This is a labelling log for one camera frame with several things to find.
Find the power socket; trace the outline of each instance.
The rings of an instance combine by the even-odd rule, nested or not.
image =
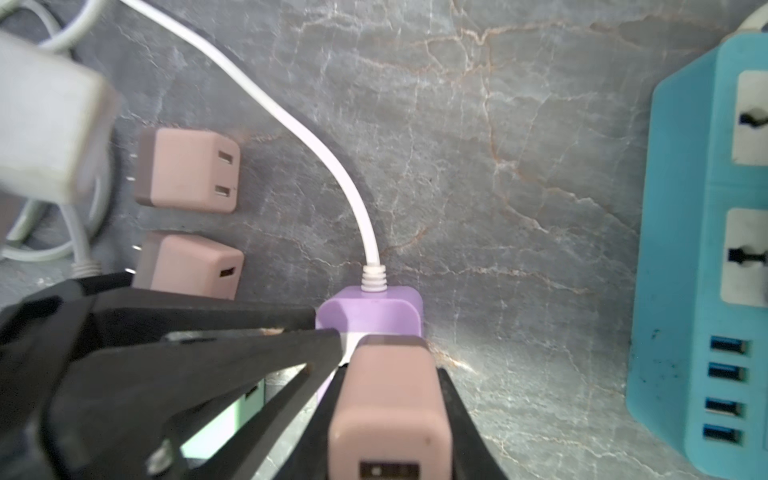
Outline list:
[[[766,251],[768,210],[728,210],[723,274],[720,279],[720,298],[724,302],[768,307],[768,268],[758,258],[764,256]]]
[[[733,126],[733,162],[768,166],[768,71],[739,74]]]

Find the outlet slot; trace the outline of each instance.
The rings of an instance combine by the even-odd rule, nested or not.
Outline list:
[[[704,403],[704,408],[709,413],[717,413],[719,415],[728,415],[732,417],[741,417],[744,411],[744,405],[742,403],[720,399],[707,399]]]
[[[745,70],[739,74],[731,147],[736,165],[768,167],[767,85],[768,71]]]
[[[223,151],[219,150],[219,158],[222,161],[225,161],[225,162],[227,162],[230,165],[232,164],[233,157],[232,157],[232,155],[228,154],[227,152],[223,152]]]
[[[749,262],[760,262],[763,265],[766,264],[768,260],[766,260],[766,256],[768,256],[767,252],[763,253],[748,253],[745,250],[747,250],[746,247],[741,248],[729,248],[728,249],[728,261],[729,262],[736,262],[739,265],[742,265],[744,263]]]
[[[730,339],[725,336],[713,336],[710,339],[710,348],[716,352],[744,355],[746,353],[746,342],[744,340]]]
[[[252,389],[248,390],[248,392],[245,394],[245,398],[248,399],[248,397],[250,397],[251,395],[253,395],[254,393],[256,393],[258,391],[259,391],[259,384],[257,383],[255,387],[253,387]]]
[[[217,185],[216,187],[214,187],[214,191],[216,192],[216,195],[221,195],[222,197],[230,196],[230,189],[226,187],[222,187],[221,185]]]
[[[749,125],[752,128],[761,128],[768,125],[768,112],[762,108],[753,108],[739,115],[739,125]]]
[[[709,375],[715,379],[746,381],[746,369],[741,366],[710,362]]]
[[[732,443],[734,445],[741,444],[741,430],[729,429],[718,425],[705,425],[702,433],[706,440],[717,440],[718,442]]]
[[[766,145],[760,151],[765,152],[768,151],[768,128],[762,131]],[[768,167],[768,155],[765,159]],[[724,243],[720,298],[736,305],[768,308],[768,210],[728,210]]]

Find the usb charging port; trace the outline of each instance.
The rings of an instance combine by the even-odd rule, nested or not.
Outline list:
[[[719,442],[728,442],[736,445],[741,443],[741,430],[729,429],[727,427],[705,425],[703,435],[707,440],[717,440]]]
[[[710,339],[710,348],[718,352],[746,353],[746,342],[743,340],[729,339],[725,336],[713,336]]]
[[[723,363],[710,362],[710,377],[716,379],[728,379],[743,382],[746,380],[746,369],[741,366],[725,365]]]
[[[721,415],[731,415],[741,417],[744,405],[729,400],[707,399],[704,408],[709,413],[719,413]]]
[[[214,187],[214,191],[216,192],[216,195],[221,195],[222,197],[230,196],[230,189],[226,187],[222,187],[221,185],[217,185],[216,187]]]
[[[232,160],[233,160],[232,155],[228,154],[227,152],[223,152],[219,150],[219,158],[230,165],[232,164]]]
[[[360,478],[419,480],[418,463],[360,462]]]

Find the power strip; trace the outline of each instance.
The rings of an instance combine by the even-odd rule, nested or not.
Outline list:
[[[768,472],[768,35],[729,38],[651,108],[627,407],[691,463]]]

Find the gray marble countertop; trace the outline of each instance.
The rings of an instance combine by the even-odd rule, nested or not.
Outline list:
[[[65,19],[78,2],[57,0]],[[509,478],[706,478],[624,407],[650,94],[757,0],[167,0],[226,45],[349,169],[391,284]],[[4,25],[42,38],[29,14]],[[144,231],[246,253],[240,300],[311,303],[359,282],[341,190],[296,138],[192,47],[114,5],[77,48],[137,129],[198,127],[243,148],[231,215],[139,207],[118,185],[94,254],[133,266]],[[55,237],[56,220],[42,235]],[[0,303],[68,261],[0,263]]]

